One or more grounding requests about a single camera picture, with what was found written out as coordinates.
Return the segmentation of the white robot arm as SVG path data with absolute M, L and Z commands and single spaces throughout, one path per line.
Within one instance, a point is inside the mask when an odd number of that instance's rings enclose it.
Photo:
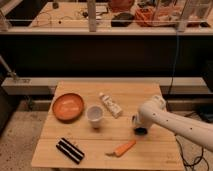
M 213 152 L 213 124 L 167 112 L 165 107 L 162 96 L 152 96 L 132 117 L 134 126 L 148 130 L 155 123 Z

